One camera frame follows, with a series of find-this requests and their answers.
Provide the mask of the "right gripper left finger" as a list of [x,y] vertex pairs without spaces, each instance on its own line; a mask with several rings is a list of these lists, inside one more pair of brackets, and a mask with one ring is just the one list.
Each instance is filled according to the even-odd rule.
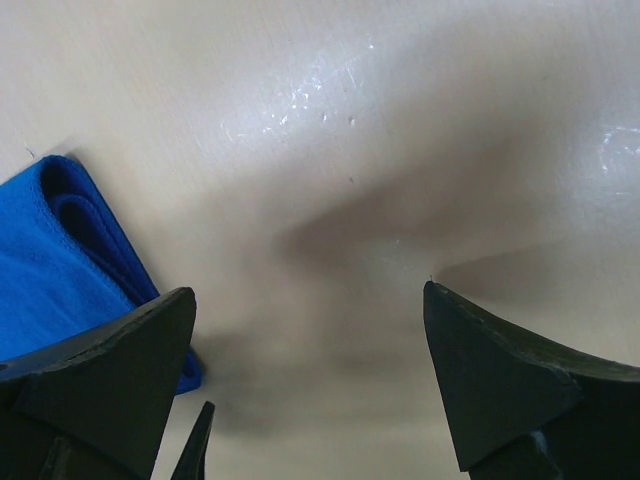
[[195,316],[181,287],[2,361],[2,478],[150,478]]

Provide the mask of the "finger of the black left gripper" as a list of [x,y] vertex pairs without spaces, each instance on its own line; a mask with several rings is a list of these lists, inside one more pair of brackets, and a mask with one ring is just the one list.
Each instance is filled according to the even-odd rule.
[[171,475],[171,480],[205,479],[205,458],[214,413],[215,405],[206,401]]

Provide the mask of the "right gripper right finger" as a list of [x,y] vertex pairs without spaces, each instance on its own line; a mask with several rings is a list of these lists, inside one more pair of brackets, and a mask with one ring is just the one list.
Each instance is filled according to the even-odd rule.
[[461,471],[638,472],[638,368],[549,340],[433,281],[423,316]]

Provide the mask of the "blue towel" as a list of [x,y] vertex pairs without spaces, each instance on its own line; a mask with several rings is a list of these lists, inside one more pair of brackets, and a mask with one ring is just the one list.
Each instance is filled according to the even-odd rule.
[[2,184],[2,359],[96,328],[158,295],[79,162],[49,155]]

